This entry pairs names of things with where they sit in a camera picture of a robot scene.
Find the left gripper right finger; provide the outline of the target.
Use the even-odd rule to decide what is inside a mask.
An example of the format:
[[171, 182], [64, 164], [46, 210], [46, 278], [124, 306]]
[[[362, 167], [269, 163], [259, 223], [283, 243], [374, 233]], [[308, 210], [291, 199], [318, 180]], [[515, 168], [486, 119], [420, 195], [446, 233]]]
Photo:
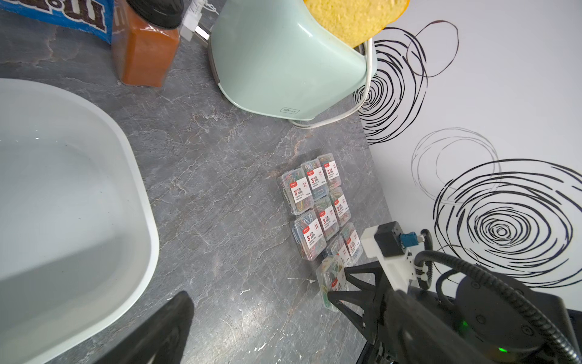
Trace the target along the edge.
[[385, 345], [399, 363], [490, 363], [403, 291], [387, 296]]

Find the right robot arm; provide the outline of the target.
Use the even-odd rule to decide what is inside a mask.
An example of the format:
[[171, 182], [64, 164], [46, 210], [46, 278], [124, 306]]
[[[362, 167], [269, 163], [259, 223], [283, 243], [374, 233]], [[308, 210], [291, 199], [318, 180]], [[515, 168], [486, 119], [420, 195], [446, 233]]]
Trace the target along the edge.
[[345, 268], [329, 292], [365, 338], [361, 363], [579, 363], [581, 313], [552, 294], [437, 252], [428, 230], [368, 228], [377, 260]]

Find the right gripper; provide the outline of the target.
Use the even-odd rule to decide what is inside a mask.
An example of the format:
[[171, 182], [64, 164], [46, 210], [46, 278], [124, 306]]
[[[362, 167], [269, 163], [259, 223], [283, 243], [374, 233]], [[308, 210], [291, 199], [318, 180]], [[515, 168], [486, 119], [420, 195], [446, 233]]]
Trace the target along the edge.
[[[327, 298], [366, 339], [363, 363], [398, 363], [385, 319], [388, 294], [393, 288], [380, 262], [354, 265], [344, 271], [346, 280], [360, 291], [331, 291]], [[360, 275], [373, 275], [374, 283], [363, 281]]]

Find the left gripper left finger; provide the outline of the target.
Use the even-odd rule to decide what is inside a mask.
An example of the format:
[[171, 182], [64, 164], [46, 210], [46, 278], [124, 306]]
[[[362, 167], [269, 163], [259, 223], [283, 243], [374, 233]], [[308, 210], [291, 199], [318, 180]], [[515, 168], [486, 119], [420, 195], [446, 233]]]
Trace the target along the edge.
[[195, 306], [180, 291], [98, 363], [180, 363], [189, 338]]

